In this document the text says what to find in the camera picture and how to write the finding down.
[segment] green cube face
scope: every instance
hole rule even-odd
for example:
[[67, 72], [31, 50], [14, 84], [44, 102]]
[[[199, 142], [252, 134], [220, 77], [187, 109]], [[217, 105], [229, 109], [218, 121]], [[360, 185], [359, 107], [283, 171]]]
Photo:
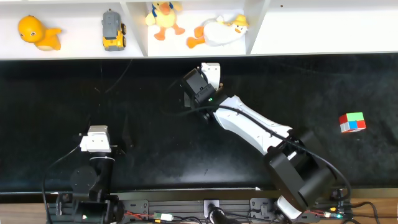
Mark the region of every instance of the green cube face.
[[362, 121], [364, 120], [362, 112], [358, 113], [348, 113], [347, 114], [348, 121]]

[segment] black mat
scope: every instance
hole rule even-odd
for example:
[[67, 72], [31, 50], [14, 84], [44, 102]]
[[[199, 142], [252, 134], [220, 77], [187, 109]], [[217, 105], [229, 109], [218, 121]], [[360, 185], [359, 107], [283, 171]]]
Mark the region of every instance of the black mat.
[[[266, 118], [313, 129], [353, 187], [398, 186], [398, 56], [371, 54], [133, 60], [106, 95], [129, 60], [0, 62], [0, 192], [39, 191], [43, 171], [78, 144], [89, 115], [112, 135], [126, 114], [135, 148], [117, 158], [113, 192], [273, 189], [248, 143], [194, 114], [159, 111], [164, 90], [205, 61], [220, 62], [224, 86]], [[177, 105], [178, 96], [163, 103]], [[339, 116], [357, 111], [368, 128], [341, 134]], [[88, 155], [72, 154], [52, 169], [47, 188], [70, 190], [70, 174], [87, 163]]]

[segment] rubik's cube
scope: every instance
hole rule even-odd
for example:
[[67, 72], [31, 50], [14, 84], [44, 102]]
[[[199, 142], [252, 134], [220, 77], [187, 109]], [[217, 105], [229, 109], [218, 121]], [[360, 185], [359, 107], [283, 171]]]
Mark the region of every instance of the rubik's cube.
[[357, 132], [366, 128], [362, 112], [344, 114], [339, 121], [342, 133]]

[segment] yellow hat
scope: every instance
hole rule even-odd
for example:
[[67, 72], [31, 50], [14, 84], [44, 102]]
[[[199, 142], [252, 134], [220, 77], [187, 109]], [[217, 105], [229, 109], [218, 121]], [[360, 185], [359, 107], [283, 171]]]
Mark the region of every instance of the yellow hat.
[[232, 22], [232, 24], [238, 25], [238, 26], [249, 26], [248, 22], [246, 22], [246, 16], [239, 14], [235, 21]]

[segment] toy truck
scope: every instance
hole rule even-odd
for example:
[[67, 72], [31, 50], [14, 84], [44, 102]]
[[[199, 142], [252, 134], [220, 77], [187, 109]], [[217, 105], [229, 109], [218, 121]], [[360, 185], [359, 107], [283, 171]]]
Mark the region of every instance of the toy truck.
[[103, 44], [107, 51], [124, 50], [126, 47], [126, 25], [121, 22], [119, 13], [109, 9], [102, 20]]

